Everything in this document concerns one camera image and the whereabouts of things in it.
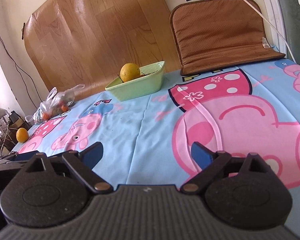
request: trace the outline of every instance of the white polka dot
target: white polka dot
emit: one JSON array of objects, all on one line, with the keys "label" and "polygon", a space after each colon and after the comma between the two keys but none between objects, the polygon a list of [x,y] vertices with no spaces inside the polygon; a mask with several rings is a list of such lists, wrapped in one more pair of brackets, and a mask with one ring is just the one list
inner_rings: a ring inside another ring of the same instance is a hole
[{"label": "white polka dot", "polygon": [[228,89],[227,89],[227,92],[230,93],[230,94],[235,93],[235,92],[237,92],[237,91],[238,91],[238,90],[237,90],[236,88],[228,88]]},{"label": "white polka dot", "polygon": [[270,165],[271,169],[275,174],[278,174],[279,171],[279,163],[274,159],[267,159],[266,163]]},{"label": "white polka dot", "polygon": [[239,79],[239,78],[240,78],[240,75],[238,75],[238,74],[225,75],[225,80],[236,80],[236,79]]},{"label": "white polka dot", "polygon": [[188,89],[188,87],[178,87],[177,88],[178,92],[181,92],[182,90],[187,90],[187,89]]},{"label": "white polka dot", "polygon": [[216,87],[217,87],[216,84],[208,84],[208,85],[205,85],[205,86],[204,86],[204,89],[205,89],[205,90],[210,90],[210,89],[214,89],[214,88],[216,88]]},{"label": "white polka dot", "polygon": [[53,122],[53,124],[56,125],[56,124],[60,123],[60,121],[61,121],[61,119],[57,119]]}]

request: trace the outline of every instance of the wooden backdrop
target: wooden backdrop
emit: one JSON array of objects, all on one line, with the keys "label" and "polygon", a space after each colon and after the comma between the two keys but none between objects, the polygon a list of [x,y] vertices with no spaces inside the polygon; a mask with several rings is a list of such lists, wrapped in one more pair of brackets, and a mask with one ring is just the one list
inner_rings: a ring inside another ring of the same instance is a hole
[{"label": "wooden backdrop", "polygon": [[128,62],[179,69],[169,15],[164,0],[47,0],[26,23],[24,41],[48,90],[83,83],[88,96]]}]

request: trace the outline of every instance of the plastic container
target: plastic container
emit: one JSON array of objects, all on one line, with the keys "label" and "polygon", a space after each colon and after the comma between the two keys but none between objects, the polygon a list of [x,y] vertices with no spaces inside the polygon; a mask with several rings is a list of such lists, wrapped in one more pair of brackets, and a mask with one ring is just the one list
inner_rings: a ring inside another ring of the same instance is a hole
[{"label": "plastic container", "polygon": [[118,100],[124,101],[155,93],[160,90],[163,80],[164,61],[140,68],[146,75],[128,82],[122,82],[119,77],[106,86]]}]

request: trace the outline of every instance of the plastic bag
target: plastic bag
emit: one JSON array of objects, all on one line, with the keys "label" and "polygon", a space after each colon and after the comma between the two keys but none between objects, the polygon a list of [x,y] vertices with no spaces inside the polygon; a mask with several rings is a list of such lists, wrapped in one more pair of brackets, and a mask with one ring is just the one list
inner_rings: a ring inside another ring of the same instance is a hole
[{"label": "plastic bag", "polygon": [[46,122],[52,117],[55,117],[69,109],[74,103],[75,92],[83,89],[84,85],[80,84],[71,89],[57,93],[57,88],[53,88],[47,99],[40,103],[37,111],[33,116],[26,116],[26,121],[34,120],[35,124]]}]

